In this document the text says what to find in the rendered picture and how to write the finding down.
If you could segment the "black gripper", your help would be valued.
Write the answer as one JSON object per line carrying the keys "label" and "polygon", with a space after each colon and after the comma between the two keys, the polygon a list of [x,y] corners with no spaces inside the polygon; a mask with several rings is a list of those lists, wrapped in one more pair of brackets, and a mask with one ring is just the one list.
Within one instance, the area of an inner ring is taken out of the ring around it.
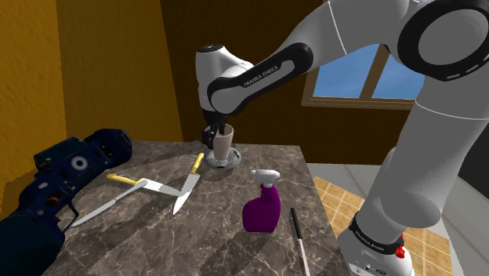
{"label": "black gripper", "polygon": [[213,149],[213,141],[216,134],[225,133],[226,115],[218,111],[203,110],[207,126],[201,132],[201,142],[209,149]]}

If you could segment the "beige cup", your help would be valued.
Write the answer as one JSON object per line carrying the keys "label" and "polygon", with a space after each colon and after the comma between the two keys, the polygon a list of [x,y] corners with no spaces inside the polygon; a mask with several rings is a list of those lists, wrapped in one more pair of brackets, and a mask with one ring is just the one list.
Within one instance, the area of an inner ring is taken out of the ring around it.
{"label": "beige cup", "polygon": [[234,137],[234,128],[231,125],[225,124],[223,134],[218,131],[213,140],[213,154],[217,161],[228,159],[230,146]]}

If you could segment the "grey saucer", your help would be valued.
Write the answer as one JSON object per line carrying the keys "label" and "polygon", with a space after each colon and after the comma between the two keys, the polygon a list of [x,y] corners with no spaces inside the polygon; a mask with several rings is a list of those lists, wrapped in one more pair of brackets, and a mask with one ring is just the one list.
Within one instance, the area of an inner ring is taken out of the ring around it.
{"label": "grey saucer", "polygon": [[235,147],[229,149],[228,157],[223,161],[218,161],[215,158],[214,152],[209,149],[205,150],[205,156],[203,158],[203,163],[211,169],[233,169],[239,165],[240,161],[241,153]]}

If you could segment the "purple spray bottle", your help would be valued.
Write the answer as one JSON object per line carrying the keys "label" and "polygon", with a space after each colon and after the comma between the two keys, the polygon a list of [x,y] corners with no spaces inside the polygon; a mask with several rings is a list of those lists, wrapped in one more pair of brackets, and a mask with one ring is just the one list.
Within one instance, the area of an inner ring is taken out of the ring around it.
{"label": "purple spray bottle", "polygon": [[253,169],[254,181],[260,184],[260,196],[242,209],[242,224],[247,232],[272,233],[281,216],[281,199],[275,185],[281,174],[273,169]]}

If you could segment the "silver knife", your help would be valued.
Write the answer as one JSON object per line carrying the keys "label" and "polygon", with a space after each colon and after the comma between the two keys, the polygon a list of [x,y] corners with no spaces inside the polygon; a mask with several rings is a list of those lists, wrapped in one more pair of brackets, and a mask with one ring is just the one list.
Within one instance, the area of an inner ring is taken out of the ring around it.
{"label": "silver knife", "polygon": [[93,217],[99,215],[100,213],[104,212],[105,210],[109,209],[111,206],[113,206],[118,200],[122,199],[128,194],[131,194],[134,191],[137,191],[141,187],[145,186],[147,184],[146,180],[140,180],[138,181],[133,187],[129,188],[127,191],[123,192],[122,194],[118,195],[117,197],[113,198],[109,202],[105,203],[104,205],[101,205],[99,208],[93,210],[91,213],[87,214],[86,216],[82,217],[81,219],[76,220],[72,226],[75,227],[77,225],[80,225]]}

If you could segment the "wooden framed window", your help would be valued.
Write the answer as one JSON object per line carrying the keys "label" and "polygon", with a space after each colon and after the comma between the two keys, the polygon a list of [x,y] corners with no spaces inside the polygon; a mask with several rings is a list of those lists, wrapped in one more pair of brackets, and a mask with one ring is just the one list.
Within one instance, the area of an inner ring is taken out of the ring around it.
{"label": "wooden framed window", "polygon": [[302,105],[410,110],[423,82],[384,45],[369,45],[309,72]]}

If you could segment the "dark blue appliance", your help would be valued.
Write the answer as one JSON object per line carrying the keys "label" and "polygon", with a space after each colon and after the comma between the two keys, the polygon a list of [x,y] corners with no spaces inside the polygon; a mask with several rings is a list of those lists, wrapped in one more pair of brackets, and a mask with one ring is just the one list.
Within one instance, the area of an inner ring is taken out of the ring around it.
{"label": "dark blue appliance", "polygon": [[18,208],[0,220],[0,276],[41,276],[65,242],[56,214],[107,169],[132,157],[132,140],[122,129],[99,129],[67,138],[34,155],[37,172],[20,193]]}

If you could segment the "yellow handled knife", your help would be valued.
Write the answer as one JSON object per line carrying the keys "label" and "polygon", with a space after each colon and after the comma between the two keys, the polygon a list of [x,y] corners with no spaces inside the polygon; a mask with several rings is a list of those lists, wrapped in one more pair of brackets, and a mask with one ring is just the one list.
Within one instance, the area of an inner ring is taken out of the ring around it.
{"label": "yellow handled knife", "polygon": [[191,167],[191,170],[186,178],[186,181],[184,185],[182,186],[182,189],[179,193],[178,198],[176,199],[176,202],[173,206],[172,210],[172,215],[177,214],[177,212],[182,208],[186,200],[189,198],[190,193],[194,189],[195,185],[197,184],[200,175],[197,173],[197,169],[199,168],[201,161],[203,157],[205,156],[204,153],[199,153]]}
{"label": "yellow handled knife", "polygon": [[180,194],[180,191],[173,188],[173,187],[170,187],[168,185],[165,185],[165,184],[153,181],[153,180],[145,179],[145,178],[141,178],[139,180],[131,180],[127,177],[118,176],[115,173],[108,174],[107,178],[111,179],[111,180],[116,180],[116,181],[119,181],[122,183],[129,183],[132,185],[137,185],[138,183],[143,182],[144,188],[146,188],[148,190],[152,190],[152,191],[158,191],[162,194],[170,194],[173,196],[179,196],[179,194]]}

